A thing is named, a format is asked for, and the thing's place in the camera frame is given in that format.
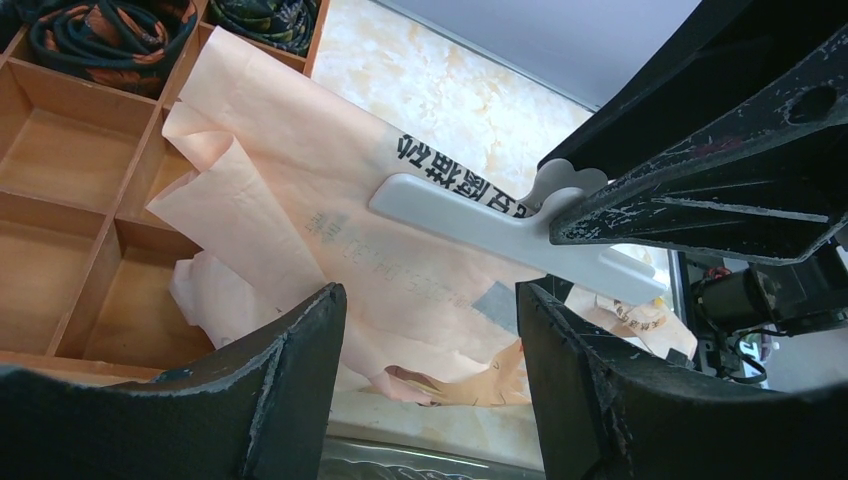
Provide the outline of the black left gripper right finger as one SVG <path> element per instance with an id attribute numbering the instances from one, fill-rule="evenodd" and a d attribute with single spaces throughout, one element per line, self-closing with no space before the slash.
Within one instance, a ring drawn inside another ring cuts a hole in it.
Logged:
<path id="1" fill-rule="evenodd" d="M 516 287 L 549 479 L 843 479 L 847 388 L 782 393 L 675 365 Z"/>

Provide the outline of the pink cat litter bag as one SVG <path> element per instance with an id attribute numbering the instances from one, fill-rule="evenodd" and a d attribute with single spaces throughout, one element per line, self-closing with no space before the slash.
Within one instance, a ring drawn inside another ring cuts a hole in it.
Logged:
<path id="1" fill-rule="evenodd" d="M 163 136 L 193 171 L 148 210 L 200 247 L 170 291 L 222 348 L 337 282 L 347 320 L 335 387 L 425 406 L 531 401 L 514 287 L 534 269 L 371 211 L 391 176 L 457 205 L 521 219 L 517 200 L 461 163 L 324 89 L 224 29 L 209 35 Z"/>

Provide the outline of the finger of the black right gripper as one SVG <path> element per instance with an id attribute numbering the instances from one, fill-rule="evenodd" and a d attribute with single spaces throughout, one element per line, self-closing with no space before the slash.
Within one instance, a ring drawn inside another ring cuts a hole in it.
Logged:
<path id="1" fill-rule="evenodd" d="M 846 21 L 846 0 L 703 1 L 543 160 L 618 178 L 758 93 Z"/>

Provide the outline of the grey bag sealing clip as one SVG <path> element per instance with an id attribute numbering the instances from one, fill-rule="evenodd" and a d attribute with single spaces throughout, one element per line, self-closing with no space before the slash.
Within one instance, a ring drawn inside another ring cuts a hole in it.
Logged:
<path id="1" fill-rule="evenodd" d="M 526 199 L 538 207 L 514 218 L 412 174 L 390 176 L 370 199 L 375 213 L 413 228 L 477 247 L 552 274 L 630 305 L 648 303 L 666 291 L 652 266 L 610 244 L 555 245 L 556 217 L 568 213 L 608 184 L 595 168 L 577 170 L 565 159 L 545 163 Z"/>

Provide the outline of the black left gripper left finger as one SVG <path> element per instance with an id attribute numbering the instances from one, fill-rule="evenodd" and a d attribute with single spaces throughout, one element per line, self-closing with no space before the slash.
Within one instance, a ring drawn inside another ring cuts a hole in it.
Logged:
<path id="1" fill-rule="evenodd" d="M 1 369 L 5 479 L 314 479 L 347 310 L 330 283 L 277 320 L 148 383 Z"/>

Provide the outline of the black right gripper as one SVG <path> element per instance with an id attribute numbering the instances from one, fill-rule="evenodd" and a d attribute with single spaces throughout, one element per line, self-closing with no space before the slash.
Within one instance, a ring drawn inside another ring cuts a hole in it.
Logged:
<path id="1" fill-rule="evenodd" d="M 668 255 L 675 309 L 696 338 L 691 364 L 765 386 L 779 339 L 847 327 L 846 223 L 839 28 L 757 94 L 564 210 L 549 239 L 704 253 Z"/>

